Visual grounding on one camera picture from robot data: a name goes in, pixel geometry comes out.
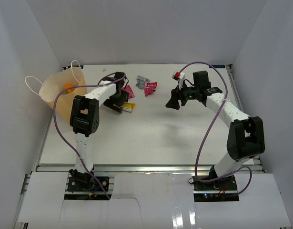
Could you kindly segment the yellow snack bar wrapper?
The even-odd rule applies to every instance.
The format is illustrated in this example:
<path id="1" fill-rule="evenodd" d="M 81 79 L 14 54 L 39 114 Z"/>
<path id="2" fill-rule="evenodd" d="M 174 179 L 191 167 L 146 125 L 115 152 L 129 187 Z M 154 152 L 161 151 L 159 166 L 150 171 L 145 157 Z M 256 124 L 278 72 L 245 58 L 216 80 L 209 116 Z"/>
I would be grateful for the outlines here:
<path id="1" fill-rule="evenodd" d="M 113 106 L 118 108 L 121 111 L 131 113 L 133 111 L 135 105 L 136 105 L 135 103 L 124 103 L 123 105 L 120 105 L 120 106 L 118 106 L 116 104 L 114 104 Z"/>

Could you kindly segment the red snack packet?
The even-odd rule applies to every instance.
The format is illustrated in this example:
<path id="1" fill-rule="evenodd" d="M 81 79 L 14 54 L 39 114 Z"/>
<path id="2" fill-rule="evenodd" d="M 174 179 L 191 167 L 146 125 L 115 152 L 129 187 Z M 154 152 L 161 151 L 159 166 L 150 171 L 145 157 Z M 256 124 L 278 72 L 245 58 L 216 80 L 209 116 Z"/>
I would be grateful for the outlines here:
<path id="1" fill-rule="evenodd" d="M 123 87 L 123 90 L 129 94 L 129 99 L 135 97 L 134 92 L 133 92 L 132 88 L 129 85 Z"/>
<path id="2" fill-rule="evenodd" d="M 144 85 L 144 95 L 145 97 L 153 94 L 156 91 L 158 83 L 157 82 L 148 82 Z"/>

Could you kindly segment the silver snack packet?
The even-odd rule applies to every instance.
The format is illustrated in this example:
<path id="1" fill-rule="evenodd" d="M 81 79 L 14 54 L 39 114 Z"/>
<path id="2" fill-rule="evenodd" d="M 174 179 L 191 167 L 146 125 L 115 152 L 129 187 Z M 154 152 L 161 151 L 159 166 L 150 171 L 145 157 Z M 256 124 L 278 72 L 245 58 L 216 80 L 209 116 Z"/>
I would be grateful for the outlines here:
<path id="1" fill-rule="evenodd" d="M 143 90 L 145 88 L 145 84 L 146 83 L 149 83 L 150 82 L 150 80 L 148 78 L 143 77 L 143 76 L 140 76 L 140 75 L 138 75 L 136 77 L 136 81 L 137 81 L 136 87 L 138 87 L 141 90 Z"/>

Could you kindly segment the orange chips bag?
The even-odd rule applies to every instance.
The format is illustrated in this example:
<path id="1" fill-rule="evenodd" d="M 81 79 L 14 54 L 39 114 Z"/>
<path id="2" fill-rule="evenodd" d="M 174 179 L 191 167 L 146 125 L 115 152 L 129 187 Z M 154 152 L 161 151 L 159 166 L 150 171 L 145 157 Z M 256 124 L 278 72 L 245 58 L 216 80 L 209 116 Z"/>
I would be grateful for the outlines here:
<path id="1" fill-rule="evenodd" d="M 64 90 L 65 90 L 64 94 L 70 94 L 70 93 L 72 93 L 74 91 L 73 85 L 71 85 L 71 84 L 65 84 L 64 85 Z"/>

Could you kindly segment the brown paper bag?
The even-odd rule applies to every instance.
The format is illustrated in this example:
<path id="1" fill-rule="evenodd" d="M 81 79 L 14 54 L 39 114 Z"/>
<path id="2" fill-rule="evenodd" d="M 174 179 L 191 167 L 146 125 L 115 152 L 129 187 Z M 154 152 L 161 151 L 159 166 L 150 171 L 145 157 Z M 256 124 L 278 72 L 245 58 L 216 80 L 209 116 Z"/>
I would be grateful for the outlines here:
<path id="1" fill-rule="evenodd" d="M 51 108 L 56 104 L 56 114 L 61 116 L 66 122 L 70 121 L 73 99 L 75 96 L 83 96 L 87 94 L 87 88 L 84 86 L 85 78 L 82 72 L 83 65 L 79 64 L 77 60 L 73 60 L 71 64 L 61 72 L 50 75 L 44 82 L 41 82 L 36 77 L 31 78 L 37 80 L 41 84 L 38 92 L 34 91 L 28 84 L 26 76 L 24 81 L 26 86 Z M 74 91 L 70 94 L 64 94 L 64 85 L 73 85 Z"/>

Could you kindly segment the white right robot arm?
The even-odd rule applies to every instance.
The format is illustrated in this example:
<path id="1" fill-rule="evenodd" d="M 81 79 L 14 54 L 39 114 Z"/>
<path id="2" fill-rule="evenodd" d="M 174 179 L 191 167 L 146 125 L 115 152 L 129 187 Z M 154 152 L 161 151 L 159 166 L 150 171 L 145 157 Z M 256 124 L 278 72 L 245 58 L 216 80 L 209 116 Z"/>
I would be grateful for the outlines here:
<path id="1" fill-rule="evenodd" d="M 178 110 L 189 100 L 197 100 L 215 113 L 229 128 L 227 152 L 212 166 L 209 175 L 200 181 L 209 182 L 214 190 L 226 185 L 226 177 L 239 171 L 248 160 L 265 151 L 263 121 L 260 117 L 249 116 L 228 101 L 225 93 L 218 87 L 212 87 L 206 71 L 193 73 L 194 83 L 185 84 L 185 74 L 175 72 L 172 76 L 178 85 L 171 91 L 166 107 Z"/>

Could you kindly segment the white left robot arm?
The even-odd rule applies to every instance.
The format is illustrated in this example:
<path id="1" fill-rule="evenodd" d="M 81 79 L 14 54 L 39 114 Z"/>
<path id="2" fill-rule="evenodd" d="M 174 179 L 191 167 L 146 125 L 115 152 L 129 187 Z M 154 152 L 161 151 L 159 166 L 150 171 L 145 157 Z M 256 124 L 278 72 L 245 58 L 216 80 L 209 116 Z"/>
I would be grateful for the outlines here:
<path id="1" fill-rule="evenodd" d="M 83 190 L 94 186 L 94 178 L 90 175 L 93 170 L 91 138 L 100 124 L 100 106 L 122 113 L 121 106 L 129 99 L 129 93 L 123 90 L 126 79 L 124 72 L 110 74 L 91 92 L 73 99 L 70 126 L 75 135 L 77 159 L 70 174 Z"/>

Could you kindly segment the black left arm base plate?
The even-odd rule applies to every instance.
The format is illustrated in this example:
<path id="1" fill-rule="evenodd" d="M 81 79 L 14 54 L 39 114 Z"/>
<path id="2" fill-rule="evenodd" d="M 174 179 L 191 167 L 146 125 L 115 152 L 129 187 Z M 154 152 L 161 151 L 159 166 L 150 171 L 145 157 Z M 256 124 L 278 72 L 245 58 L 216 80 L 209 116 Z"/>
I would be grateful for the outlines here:
<path id="1" fill-rule="evenodd" d="M 97 177 L 105 191 L 109 190 L 109 177 Z M 83 192 L 83 191 L 102 191 L 100 185 L 92 178 L 88 184 L 84 184 L 75 180 L 73 177 L 69 177 L 66 190 L 68 192 Z"/>

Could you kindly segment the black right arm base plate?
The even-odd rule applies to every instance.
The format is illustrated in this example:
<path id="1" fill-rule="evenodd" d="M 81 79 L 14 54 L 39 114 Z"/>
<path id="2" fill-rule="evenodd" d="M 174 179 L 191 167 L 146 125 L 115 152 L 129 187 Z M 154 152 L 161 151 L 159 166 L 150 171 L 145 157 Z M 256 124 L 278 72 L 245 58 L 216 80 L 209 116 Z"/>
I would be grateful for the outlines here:
<path id="1" fill-rule="evenodd" d="M 195 191 L 237 191 L 235 177 L 227 177 L 218 181 L 203 183 L 193 178 L 193 186 Z"/>

